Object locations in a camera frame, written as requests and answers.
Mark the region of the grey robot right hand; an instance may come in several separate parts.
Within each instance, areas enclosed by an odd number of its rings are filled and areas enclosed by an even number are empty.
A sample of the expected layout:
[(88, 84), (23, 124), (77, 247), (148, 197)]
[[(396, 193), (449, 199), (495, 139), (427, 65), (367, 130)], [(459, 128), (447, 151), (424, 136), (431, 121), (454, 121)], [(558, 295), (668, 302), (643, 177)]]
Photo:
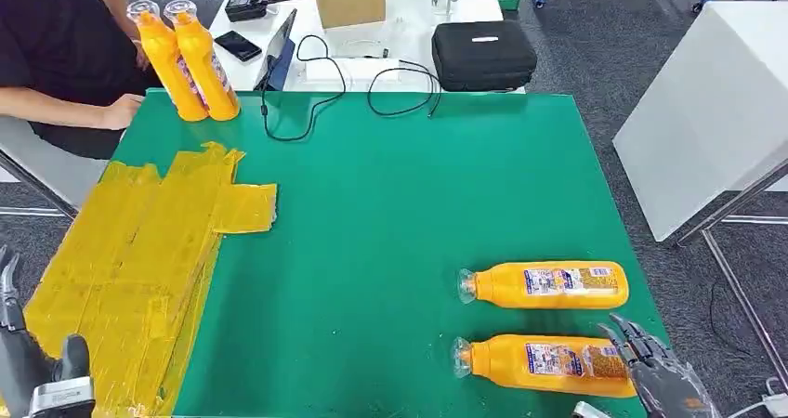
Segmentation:
[(649, 417), (720, 415), (693, 367), (639, 324), (611, 313), (598, 328), (610, 339)]

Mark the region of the person's right hand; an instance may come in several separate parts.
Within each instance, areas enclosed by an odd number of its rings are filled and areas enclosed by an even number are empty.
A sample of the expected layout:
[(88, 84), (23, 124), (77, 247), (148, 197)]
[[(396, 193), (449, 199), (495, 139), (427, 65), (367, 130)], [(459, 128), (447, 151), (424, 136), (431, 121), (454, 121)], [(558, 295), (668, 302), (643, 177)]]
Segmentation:
[(144, 96), (123, 94), (111, 105), (100, 108), (98, 128), (108, 130), (126, 129), (137, 114)]

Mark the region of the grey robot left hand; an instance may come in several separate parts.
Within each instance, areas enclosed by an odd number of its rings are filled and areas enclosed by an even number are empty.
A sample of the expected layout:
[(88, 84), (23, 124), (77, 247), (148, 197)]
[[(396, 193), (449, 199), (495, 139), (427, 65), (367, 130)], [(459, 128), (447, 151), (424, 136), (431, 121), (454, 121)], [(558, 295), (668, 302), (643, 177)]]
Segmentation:
[(65, 337), (48, 355), (28, 329), (14, 283), (20, 255), (1, 247), (1, 396), (12, 417), (90, 417), (96, 407), (88, 345)]

